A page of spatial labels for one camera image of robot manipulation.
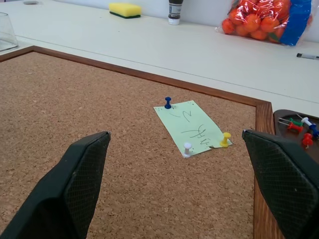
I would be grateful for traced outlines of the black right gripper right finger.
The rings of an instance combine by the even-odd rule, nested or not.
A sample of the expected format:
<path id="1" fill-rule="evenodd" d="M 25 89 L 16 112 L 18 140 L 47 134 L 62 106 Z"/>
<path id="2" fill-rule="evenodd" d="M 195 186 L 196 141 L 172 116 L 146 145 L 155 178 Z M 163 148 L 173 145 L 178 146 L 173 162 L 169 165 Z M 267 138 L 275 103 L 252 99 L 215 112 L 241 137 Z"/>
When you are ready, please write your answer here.
<path id="1" fill-rule="evenodd" d="M 294 141 L 244 130 L 261 193 L 287 239 L 319 237 L 319 165 Z"/>

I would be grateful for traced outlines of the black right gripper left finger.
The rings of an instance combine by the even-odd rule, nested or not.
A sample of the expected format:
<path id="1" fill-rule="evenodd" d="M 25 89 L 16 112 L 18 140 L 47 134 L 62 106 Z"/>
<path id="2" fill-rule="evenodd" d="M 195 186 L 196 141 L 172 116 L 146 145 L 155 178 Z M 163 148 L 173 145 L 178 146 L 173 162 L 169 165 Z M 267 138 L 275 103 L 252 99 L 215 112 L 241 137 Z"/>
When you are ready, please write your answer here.
<path id="1" fill-rule="evenodd" d="M 111 135 L 72 143 L 36 184 L 2 239 L 84 239 L 95 213 Z"/>

